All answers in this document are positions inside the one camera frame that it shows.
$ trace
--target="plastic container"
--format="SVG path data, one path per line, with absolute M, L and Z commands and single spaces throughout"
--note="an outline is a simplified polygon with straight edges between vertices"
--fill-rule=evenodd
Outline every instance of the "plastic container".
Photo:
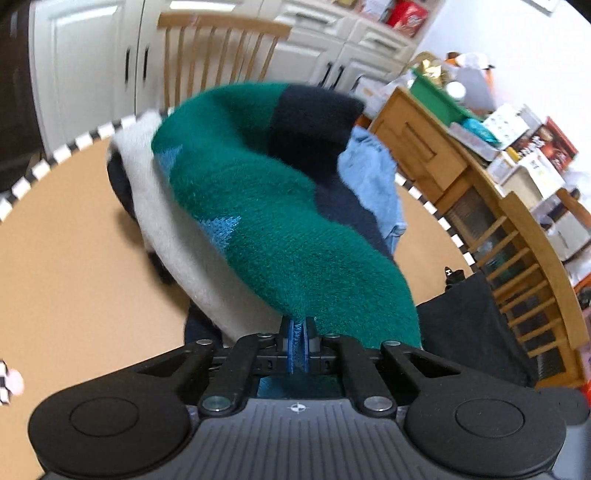
M 480 118 L 458 105 L 445 90 L 438 88 L 429 78 L 415 69 L 413 71 L 417 78 L 410 92 L 427 110 L 441 120 L 443 125 L 449 127 L 453 122 L 461 124 L 466 118 L 475 118 L 480 121 Z
M 402 1 L 396 4 L 386 23 L 394 30 L 412 38 L 428 16 L 429 11 L 420 5 L 410 1 Z

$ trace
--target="red box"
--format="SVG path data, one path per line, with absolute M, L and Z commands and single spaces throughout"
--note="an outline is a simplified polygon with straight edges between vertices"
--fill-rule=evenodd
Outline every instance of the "red box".
M 429 16 L 429 11 L 414 2 L 399 2 L 386 22 L 407 37 L 414 37 Z

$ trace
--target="wooden drawer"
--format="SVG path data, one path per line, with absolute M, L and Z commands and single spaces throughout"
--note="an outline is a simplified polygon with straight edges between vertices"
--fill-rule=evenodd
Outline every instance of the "wooden drawer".
M 435 202 L 466 169 L 467 163 L 445 128 L 409 93 L 397 89 L 371 130 Z

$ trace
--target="white fleece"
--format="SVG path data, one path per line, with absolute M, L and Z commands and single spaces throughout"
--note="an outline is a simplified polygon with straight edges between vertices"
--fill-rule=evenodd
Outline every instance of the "white fleece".
M 110 146 L 121 154 L 147 247 L 153 247 L 181 288 L 229 340 L 277 332 L 281 315 L 236 275 L 197 222 L 173 200 L 151 149 L 161 122 L 158 112 L 146 112 L 116 133 Z

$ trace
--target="checkered border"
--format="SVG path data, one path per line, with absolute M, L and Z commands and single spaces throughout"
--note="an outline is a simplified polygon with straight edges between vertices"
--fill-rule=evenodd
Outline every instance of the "checkered border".
M 6 362 L 0 360 L 0 405 L 10 405 L 10 390 L 6 387 L 8 367 Z
M 173 109 L 170 108 L 167 111 L 161 111 L 160 115 L 163 118 L 166 118 L 172 113 L 172 111 Z M 129 115 L 116 122 L 104 124 L 93 131 L 86 132 L 79 137 L 76 137 L 76 139 L 70 143 L 62 145 L 60 148 L 56 149 L 52 155 L 49 155 L 47 159 L 42 159 L 31 169 L 29 173 L 27 173 L 24 177 L 21 177 L 13 185 L 10 195 L 7 198 L 0 200 L 0 223 L 6 219 L 8 214 L 12 212 L 14 206 L 27 194 L 29 190 L 31 190 L 32 186 L 45 177 L 55 166 L 65 162 L 77 151 L 90 147 L 96 141 L 111 137 L 116 131 L 130 126 L 136 123 L 136 121 L 137 118 L 135 115 Z M 409 194 L 421 202 L 425 209 L 435 217 L 441 227 L 451 237 L 454 244 L 459 248 L 468 265 L 470 265 L 473 269 L 476 268 L 476 262 L 468 251 L 465 241 L 446 220 L 446 218 L 437 211 L 435 205 L 433 205 L 423 196 L 420 190 L 415 187 L 414 183 L 400 175 L 400 173 L 396 174 L 395 181 L 398 185 L 408 190 Z

